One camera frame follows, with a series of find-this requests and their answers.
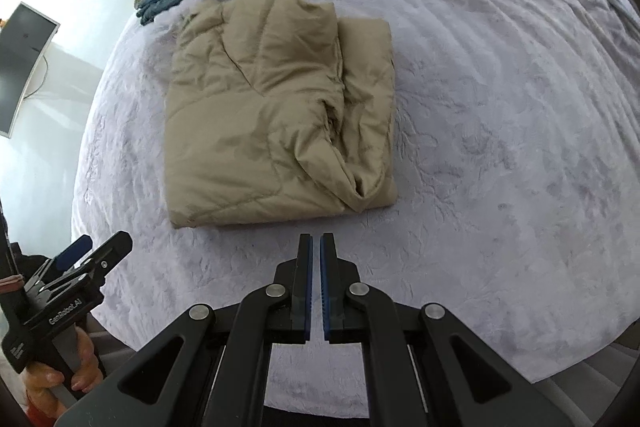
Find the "flat screen monitor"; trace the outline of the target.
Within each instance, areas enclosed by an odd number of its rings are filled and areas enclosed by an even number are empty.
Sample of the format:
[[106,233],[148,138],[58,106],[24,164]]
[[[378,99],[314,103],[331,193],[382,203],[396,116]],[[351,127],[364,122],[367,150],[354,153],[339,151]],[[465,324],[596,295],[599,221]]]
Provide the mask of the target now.
[[9,138],[32,75],[60,24],[21,2],[1,29],[0,128]]

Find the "beige puffer jacket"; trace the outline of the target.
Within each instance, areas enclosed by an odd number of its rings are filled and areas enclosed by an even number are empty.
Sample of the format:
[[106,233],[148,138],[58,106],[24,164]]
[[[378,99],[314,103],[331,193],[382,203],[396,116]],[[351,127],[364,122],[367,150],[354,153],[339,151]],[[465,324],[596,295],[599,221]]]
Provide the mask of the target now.
[[165,194],[177,228],[396,202],[390,25],[306,0],[205,0],[178,32]]

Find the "lavender plush bed blanket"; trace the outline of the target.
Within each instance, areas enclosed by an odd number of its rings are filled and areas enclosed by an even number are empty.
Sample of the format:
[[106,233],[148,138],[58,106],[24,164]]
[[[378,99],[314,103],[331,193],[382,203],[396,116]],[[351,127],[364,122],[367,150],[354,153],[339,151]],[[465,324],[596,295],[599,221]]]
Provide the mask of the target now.
[[80,149],[73,229],[132,253],[96,319],[139,349],[188,306],[264,285],[299,235],[330,232],[367,283],[438,301],[572,418],[592,425],[639,316],[639,29],[608,0],[309,0],[387,20],[396,69],[390,208],[177,230],[165,98],[186,0],[116,44]]

